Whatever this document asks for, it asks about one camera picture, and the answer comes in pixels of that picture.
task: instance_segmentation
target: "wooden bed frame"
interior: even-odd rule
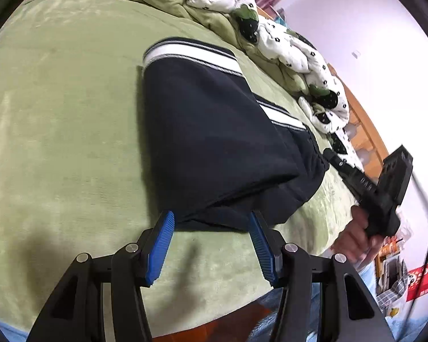
[[[272,19],[266,12],[258,8],[260,15]],[[330,71],[337,75],[334,68],[329,64]],[[369,163],[366,164],[365,172],[373,179],[377,179],[382,169],[382,161],[388,156],[379,133],[372,124],[370,118],[355,98],[350,89],[342,82],[346,90],[347,101],[350,106],[349,123],[356,128],[356,134],[351,142],[356,151],[366,150],[369,152]],[[210,323],[200,325],[187,331],[173,333],[167,336],[154,338],[154,342],[240,342],[245,341],[256,323],[269,314],[269,310],[262,305],[252,302],[235,312],[225,315]]]
[[[339,78],[336,70],[334,70],[330,64],[328,67],[330,68],[331,74]],[[368,117],[361,104],[341,78],[340,80],[346,91],[346,97],[350,107],[349,124],[356,128],[356,135],[352,137],[350,142],[355,151],[358,152],[363,149],[369,152],[369,163],[364,165],[365,173],[373,179],[378,179],[382,170],[383,160],[389,153],[379,132],[377,132],[377,129],[372,124],[371,119]]]

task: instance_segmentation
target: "white stripe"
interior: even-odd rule
[[[257,103],[262,104],[262,105],[264,105],[265,107],[268,107],[268,108],[276,109],[277,111],[280,111],[281,113],[284,113],[284,114],[288,115],[289,117],[291,117],[291,115],[290,115],[290,113],[288,111],[283,110],[281,108],[278,108],[278,107],[276,107],[274,105],[271,105],[271,104],[268,104],[268,103],[264,103],[264,102],[262,102],[260,100],[257,100]]]
[[[268,108],[262,104],[260,104],[260,106],[270,120],[306,130],[304,124],[300,120],[290,117],[276,109]]]
[[[183,44],[166,44],[149,51],[144,58],[144,67],[148,66],[152,61],[157,60],[160,56],[165,57],[168,54],[187,56],[193,59],[202,60],[217,67],[242,74],[241,68],[235,59],[213,53],[212,51]]]
[[[210,64],[210,63],[207,63],[205,61],[201,61],[201,60],[198,60],[198,59],[190,58],[190,57],[185,56],[185,55],[163,54],[163,55],[160,55],[160,56],[156,56],[152,60],[148,61],[147,65],[149,66],[153,61],[156,61],[156,60],[159,60],[159,59],[163,59],[163,58],[180,58],[180,59],[190,60],[190,61],[193,61],[195,63],[201,64],[202,66],[209,67],[209,68],[212,68],[212,69],[215,69],[215,70],[221,70],[222,72],[225,72],[225,73],[228,73],[228,74],[231,74],[231,75],[234,75],[234,76],[238,76],[238,77],[244,78],[241,73],[234,72],[233,70],[225,69],[225,68],[222,68],[222,67],[219,67],[219,66],[215,66],[214,64]]]
[[[205,46],[205,45],[197,44],[197,43],[195,43],[195,42],[182,41],[182,40],[177,40],[177,39],[174,39],[174,40],[165,40],[165,41],[163,41],[163,42],[159,42],[159,43],[155,44],[153,47],[150,47],[148,50],[146,50],[146,52],[145,52],[145,55],[144,55],[144,56],[146,56],[146,55],[147,55],[147,53],[151,52],[152,50],[156,49],[157,47],[160,47],[160,46],[162,46],[162,45],[167,45],[167,44],[181,44],[181,45],[187,45],[187,46],[200,47],[200,48],[202,48],[203,50],[209,50],[209,51],[217,52],[217,53],[219,53],[219,54],[221,54],[221,55],[223,55],[223,56],[228,56],[228,57],[230,57],[230,58],[232,58],[232,59],[235,59],[235,60],[236,60],[236,58],[235,58],[235,56],[234,56],[234,55],[229,54],[229,53],[226,53],[226,52],[221,51],[221,50],[218,50],[218,49],[215,49],[215,48],[213,48],[213,47],[209,47],[209,46]]]

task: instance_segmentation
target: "plaid cloth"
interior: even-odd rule
[[[379,308],[383,314],[386,313],[389,305],[399,300],[404,295],[404,292],[407,289],[409,276],[407,275],[407,267],[404,261],[401,262],[401,266],[403,269],[403,276],[398,279],[389,290],[386,290],[376,297],[377,304],[379,305]]]

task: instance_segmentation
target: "green blanket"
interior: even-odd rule
[[[140,66],[145,49],[168,36],[232,50],[252,91],[308,123],[242,51],[192,19],[127,0],[22,4],[0,31],[3,321],[30,329],[78,253],[114,253],[155,220]],[[322,149],[329,146],[309,127]],[[349,221],[352,203],[330,169],[279,230],[321,253]],[[247,234],[175,233],[160,278],[143,294],[159,336],[211,321],[269,289]]]

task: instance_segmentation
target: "hand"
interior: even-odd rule
[[[356,264],[362,261],[360,268],[370,263],[379,253],[384,238],[375,235],[368,240],[365,229],[368,227],[368,213],[353,205],[350,209],[352,221],[339,234],[331,246],[334,253],[342,253],[350,262]]]

